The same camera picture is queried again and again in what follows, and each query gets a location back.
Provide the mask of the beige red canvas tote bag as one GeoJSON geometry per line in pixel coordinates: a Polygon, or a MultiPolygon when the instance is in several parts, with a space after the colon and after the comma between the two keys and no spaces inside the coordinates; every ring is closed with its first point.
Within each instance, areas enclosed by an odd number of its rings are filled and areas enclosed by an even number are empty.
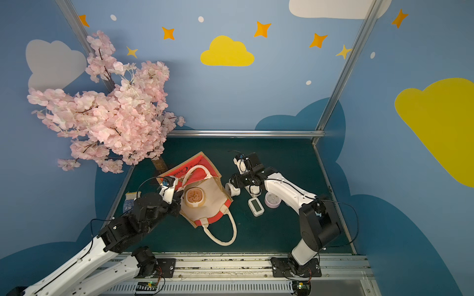
{"type": "Polygon", "coordinates": [[[180,214],[194,228],[201,227],[218,245],[227,247],[235,242],[237,224],[230,211],[233,199],[222,186],[222,175],[203,152],[197,153],[159,177],[174,179],[175,192],[182,194],[180,214]],[[224,216],[229,218],[232,226],[232,238],[229,241],[216,238],[209,230],[211,224],[217,223],[224,216]]]}

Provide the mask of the small white digital clock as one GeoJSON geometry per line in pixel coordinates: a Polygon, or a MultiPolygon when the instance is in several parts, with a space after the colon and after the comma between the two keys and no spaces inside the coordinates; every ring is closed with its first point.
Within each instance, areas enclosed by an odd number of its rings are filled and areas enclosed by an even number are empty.
{"type": "Polygon", "coordinates": [[[264,207],[257,197],[249,199],[248,206],[255,217],[260,217],[265,212],[264,207]]]}

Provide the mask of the white rectangular digital clock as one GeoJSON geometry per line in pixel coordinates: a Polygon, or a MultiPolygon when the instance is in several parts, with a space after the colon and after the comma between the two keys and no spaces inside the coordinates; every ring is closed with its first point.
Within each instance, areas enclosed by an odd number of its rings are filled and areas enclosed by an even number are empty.
{"type": "Polygon", "coordinates": [[[247,191],[251,197],[259,197],[262,193],[260,186],[248,186],[247,191]]]}

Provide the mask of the white twin bell alarm clock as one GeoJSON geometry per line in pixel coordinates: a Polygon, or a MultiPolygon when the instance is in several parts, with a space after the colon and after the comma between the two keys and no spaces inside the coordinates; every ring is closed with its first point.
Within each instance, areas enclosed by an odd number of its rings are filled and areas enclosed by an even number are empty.
{"type": "Polygon", "coordinates": [[[241,194],[241,189],[232,185],[231,182],[226,183],[225,190],[230,197],[236,197],[241,194]]]}

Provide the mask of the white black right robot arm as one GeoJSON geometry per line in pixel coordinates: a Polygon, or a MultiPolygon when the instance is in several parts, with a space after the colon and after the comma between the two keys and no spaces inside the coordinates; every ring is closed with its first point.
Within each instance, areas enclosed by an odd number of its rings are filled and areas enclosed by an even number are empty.
{"type": "Polygon", "coordinates": [[[234,189],[245,188],[257,197],[253,189],[264,189],[280,198],[299,215],[301,240],[290,253],[290,262],[297,267],[307,265],[324,247],[343,233],[343,225],[333,201],[321,199],[305,191],[279,171],[264,166],[255,153],[238,154],[233,163],[238,169],[229,184],[234,189]]]}

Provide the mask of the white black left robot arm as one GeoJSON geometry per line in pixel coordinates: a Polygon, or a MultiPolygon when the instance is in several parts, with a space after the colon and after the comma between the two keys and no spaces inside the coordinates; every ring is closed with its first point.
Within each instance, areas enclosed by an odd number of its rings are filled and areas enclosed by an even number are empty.
{"type": "Polygon", "coordinates": [[[10,296],[98,296],[137,276],[164,278],[148,247],[139,247],[121,262],[95,273],[104,263],[139,243],[168,215],[178,216],[183,193],[165,199],[158,193],[137,198],[131,211],[112,219],[91,242],[50,275],[28,287],[15,287],[10,296]]]}

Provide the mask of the blue white work glove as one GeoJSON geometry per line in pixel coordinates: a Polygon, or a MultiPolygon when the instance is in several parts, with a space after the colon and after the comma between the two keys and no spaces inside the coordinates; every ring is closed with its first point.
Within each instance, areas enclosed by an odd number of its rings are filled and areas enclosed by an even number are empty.
{"type": "Polygon", "coordinates": [[[125,200],[123,203],[123,213],[127,213],[131,211],[134,207],[134,203],[137,200],[137,198],[140,198],[141,196],[141,191],[138,192],[127,192],[125,194],[125,200]]]}

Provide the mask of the left small circuit board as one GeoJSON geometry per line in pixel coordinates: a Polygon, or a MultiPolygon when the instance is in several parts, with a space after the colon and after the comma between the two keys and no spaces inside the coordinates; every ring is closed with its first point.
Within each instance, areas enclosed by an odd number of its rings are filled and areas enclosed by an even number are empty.
{"type": "Polygon", "coordinates": [[[137,282],[135,286],[135,296],[152,296],[159,290],[159,283],[157,281],[137,282]]]}

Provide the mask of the pink cherry blossom tree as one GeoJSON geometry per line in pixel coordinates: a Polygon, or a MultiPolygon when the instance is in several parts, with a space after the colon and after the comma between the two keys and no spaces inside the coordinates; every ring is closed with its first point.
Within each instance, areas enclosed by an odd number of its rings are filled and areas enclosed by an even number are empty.
{"type": "Polygon", "coordinates": [[[80,160],[92,160],[105,173],[122,173],[123,165],[158,159],[167,135],[185,124],[183,117],[167,110],[169,68],[162,62],[121,63],[102,31],[86,40],[94,50],[87,58],[91,80],[120,78],[109,94],[84,91],[71,96],[62,89],[30,88],[27,96],[29,103],[41,106],[33,114],[44,125],[72,140],[71,158],[59,159],[58,166],[71,171],[80,167],[80,160]]]}

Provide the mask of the right small circuit board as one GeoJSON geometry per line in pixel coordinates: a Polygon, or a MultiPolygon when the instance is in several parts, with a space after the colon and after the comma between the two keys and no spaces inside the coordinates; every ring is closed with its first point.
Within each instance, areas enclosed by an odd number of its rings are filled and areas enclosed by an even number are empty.
{"type": "Polygon", "coordinates": [[[292,296],[309,296],[311,293],[311,284],[309,282],[293,281],[292,296]]]}

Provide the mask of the aluminium floor rail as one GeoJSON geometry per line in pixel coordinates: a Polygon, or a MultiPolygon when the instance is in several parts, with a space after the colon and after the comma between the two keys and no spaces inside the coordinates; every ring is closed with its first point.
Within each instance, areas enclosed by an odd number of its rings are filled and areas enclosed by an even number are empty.
{"type": "Polygon", "coordinates": [[[128,166],[124,173],[104,175],[106,182],[102,187],[102,192],[105,197],[105,212],[101,216],[102,219],[111,220],[114,216],[134,169],[135,167],[132,165],[128,166]]]}
{"type": "MultiPolygon", "coordinates": [[[[325,183],[326,183],[326,186],[328,188],[328,192],[330,193],[330,198],[331,200],[333,201],[334,205],[335,205],[335,208],[336,208],[336,212],[339,216],[339,219],[341,220],[341,223],[342,223],[342,226],[343,226],[343,230],[344,230],[344,235],[345,235],[345,238],[347,240],[347,243],[348,245],[346,246],[343,246],[343,248],[345,247],[350,247],[351,248],[351,254],[352,255],[357,255],[357,250],[354,246],[354,243],[352,242],[353,238],[351,236],[351,233],[350,233],[350,230],[348,229],[348,226],[346,224],[346,221],[344,219],[344,216],[343,216],[343,212],[341,211],[341,206],[343,205],[342,202],[339,202],[338,199],[336,198],[336,195],[335,195],[335,192],[333,190],[333,186],[330,182],[330,179],[329,179],[329,176],[328,176],[328,173],[325,169],[325,166],[323,164],[323,161],[322,161],[322,158],[320,156],[320,153],[317,149],[317,144],[316,143],[312,143],[312,147],[314,149],[314,152],[316,154],[316,158],[318,160],[318,164],[320,165],[320,168],[322,170],[322,174],[323,174],[323,177],[324,177],[324,180],[325,180],[325,183]]],[[[340,249],[342,248],[342,246],[331,246],[331,249],[340,249]]]]}

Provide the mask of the aluminium right floor rail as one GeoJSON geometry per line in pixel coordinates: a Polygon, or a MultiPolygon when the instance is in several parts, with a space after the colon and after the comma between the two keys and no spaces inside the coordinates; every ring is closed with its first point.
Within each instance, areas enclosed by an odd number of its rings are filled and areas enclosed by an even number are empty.
{"type": "MultiPolygon", "coordinates": [[[[320,168],[322,170],[322,174],[323,174],[323,177],[324,177],[324,180],[325,180],[325,183],[326,183],[326,186],[328,188],[328,192],[330,193],[330,198],[331,200],[333,201],[334,205],[335,205],[335,208],[336,208],[336,212],[339,216],[339,219],[341,220],[341,223],[342,223],[342,226],[343,226],[343,230],[344,230],[344,235],[345,235],[345,238],[347,240],[347,243],[348,245],[346,246],[343,246],[343,248],[345,247],[350,247],[351,248],[351,254],[352,255],[357,255],[357,250],[354,246],[354,243],[352,242],[353,238],[351,236],[351,233],[350,233],[350,230],[348,229],[348,226],[346,224],[346,221],[344,219],[344,216],[343,216],[343,212],[341,211],[341,206],[343,205],[342,202],[339,202],[338,199],[336,198],[336,195],[335,195],[335,192],[333,190],[333,186],[330,182],[330,179],[329,179],[329,176],[328,176],[328,173],[325,169],[325,166],[323,164],[323,161],[322,161],[322,158],[320,156],[320,153],[317,149],[317,144],[316,143],[312,143],[312,147],[314,149],[314,152],[316,154],[316,158],[318,160],[318,164],[320,165],[320,168]]],[[[340,249],[342,248],[342,246],[331,246],[331,249],[340,249]]]]}

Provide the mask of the metal base rail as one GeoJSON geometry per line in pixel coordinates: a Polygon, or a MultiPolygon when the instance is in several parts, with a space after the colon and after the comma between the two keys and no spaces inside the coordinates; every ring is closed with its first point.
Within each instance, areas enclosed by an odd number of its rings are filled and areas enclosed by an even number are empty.
{"type": "Polygon", "coordinates": [[[106,296],[134,296],[137,282],[157,281],[153,296],[292,296],[292,282],[311,284],[310,296],[379,296],[365,256],[317,255],[293,274],[282,253],[156,253],[165,280],[137,277],[108,289],[106,296]]]}

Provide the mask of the aluminium right corner post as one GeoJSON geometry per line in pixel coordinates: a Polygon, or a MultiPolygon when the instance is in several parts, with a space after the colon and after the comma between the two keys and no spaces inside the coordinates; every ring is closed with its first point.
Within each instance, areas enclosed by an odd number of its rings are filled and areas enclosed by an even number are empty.
{"type": "Polygon", "coordinates": [[[312,138],[312,146],[314,149],[317,147],[317,143],[320,138],[323,138],[325,135],[325,128],[329,122],[330,117],[344,91],[344,88],[349,81],[349,78],[353,72],[353,69],[359,59],[360,54],[362,53],[364,46],[369,39],[369,36],[374,29],[376,21],[378,20],[378,13],[381,11],[384,1],[376,0],[372,1],[369,11],[362,23],[362,26],[355,38],[353,44],[353,50],[349,53],[349,57],[344,63],[343,70],[338,78],[336,86],[330,96],[322,115],[318,121],[316,131],[320,133],[320,136],[315,136],[312,138]]]}

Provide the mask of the aluminium left corner post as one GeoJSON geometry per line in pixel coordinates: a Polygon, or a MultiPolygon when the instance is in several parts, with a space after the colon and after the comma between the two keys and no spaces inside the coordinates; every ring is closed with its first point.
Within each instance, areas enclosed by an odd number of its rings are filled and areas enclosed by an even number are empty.
{"type": "Polygon", "coordinates": [[[58,8],[74,32],[74,35],[78,39],[82,48],[85,50],[86,57],[88,57],[89,54],[95,54],[95,51],[90,46],[90,43],[87,42],[87,36],[89,34],[87,32],[86,26],[82,23],[81,18],[72,2],[70,0],[55,0],[55,3],[58,5],[58,8]]]}

